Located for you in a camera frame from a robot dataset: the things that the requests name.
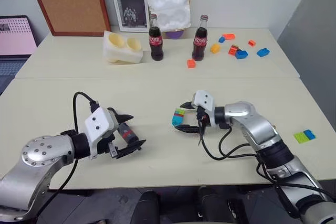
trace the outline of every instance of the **cork board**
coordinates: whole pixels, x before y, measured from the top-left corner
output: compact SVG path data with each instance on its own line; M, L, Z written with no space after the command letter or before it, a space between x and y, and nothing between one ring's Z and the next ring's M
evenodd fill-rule
M104 0L37 0L54 36L103 36L110 31Z

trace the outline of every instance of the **colorful block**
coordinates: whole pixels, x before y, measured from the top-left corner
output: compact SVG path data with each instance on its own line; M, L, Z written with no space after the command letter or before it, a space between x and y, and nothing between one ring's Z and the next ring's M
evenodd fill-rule
M213 44L212 47L211 47L211 52L213 54L217 53L220 51L220 45L219 44Z
M196 68L196 61L193 59L187 60L188 68Z
M225 38L222 36L221 38L219 38L218 42L219 43L223 43L225 41Z
M179 126L183 122L183 116L185 111L181 109L176 109L173 115L172 124L173 126Z
M225 39L235 39L236 35L235 34L223 34L223 37Z
M304 132L299 132L294 134L295 139L298 141L299 144L303 144L309 142L309 138L304 134Z
M245 59L248 56L247 51L239 50L236 52L236 58L237 60Z
M269 54L269 50L267 48L263 48L263 49L257 51L257 55L259 57L264 57L264 56L266 56L268 54Z
M248 44L252 47L254 47L256 45L256 42L254 40L249 40Z
M316 138L316 136L313 134L313 132L311 130L305 130L303 133L306 135L306 137L309 140L312 140L312 139Z
M238 46L232 45L229 49L229 55L236 56L236 52L239 50Z

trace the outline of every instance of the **bottle label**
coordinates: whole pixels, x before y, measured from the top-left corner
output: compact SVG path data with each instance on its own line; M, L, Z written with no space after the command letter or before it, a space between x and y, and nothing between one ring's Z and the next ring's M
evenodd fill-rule
M194 44L199 47L205 47L206 46L206 38L198 38L195 37Z
M162 44L162 36L158 37L149 37L149 44L152 46L159 46Z

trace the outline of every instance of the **white table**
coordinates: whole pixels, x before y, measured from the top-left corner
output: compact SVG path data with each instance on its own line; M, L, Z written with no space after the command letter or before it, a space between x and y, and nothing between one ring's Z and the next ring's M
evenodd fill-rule
M227 40L221 52L212 54L211 45L218 43L223 33L235 33L235 40ZM49 34L36 52L22 67L16 78L128 78L171 80L202 78L298 78L293 65L268 29L223 29L210 28L205 59L195 69L187 69L186 61L191 58L195 29L188 29L183 39L165 39L164 59L155 62L150 56L148 34L125 35L140 39L144 58L137 65L111 65L102 58L101 37L54 37ZM257 45L251 47L253 39ZM249 56L237 60L227 52L232 44L246 49ZM260 58L256 52L269 48L270 55Z
M101 106L134 115L129 124L147 141L142 151L118 160L109 154L93 161L80 160L67 188L264 183L255 172L257 163L253 158L214 161L197 146L196 135L172 127L175 108L190 101L198 89L212 93L217 105L241 100L253 103L276 125L284 142L316 179L336 178L336 134L297 78L194 78L184 80L183 85L168 79L15 79L0 96L0 177L17 162L21 148L31 138L73 129L71 101L74 92L80 90L97 99ZM79 99L78 114L79 122L89 115L85 99ZM187 115L187 123L196 123L194 115ZM293 134L306 129L311 129L317 139L298 144ZM224 133L214 129L206 133L205 141L215 154ZM241 143L245 140L235 129L227 139L226 150ZM120 137L116 144L123 144ZM60 170L51 188L57 188L70 170L71 166Z

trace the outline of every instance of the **coca-cola bottle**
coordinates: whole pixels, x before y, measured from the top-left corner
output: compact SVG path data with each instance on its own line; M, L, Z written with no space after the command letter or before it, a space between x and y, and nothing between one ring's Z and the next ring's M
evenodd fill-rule
M150 16L151 27L149 29L149 45L151 46L151 55L153 60L162 60L162 36L158 26L157 16L152 13Z
M207 15L201 16L201 22L195 34L194 50L192 57L194 60L201 61L204 58L204 50L206 47L206 41L208 37L208 30L206 29L206 23L208 21Z

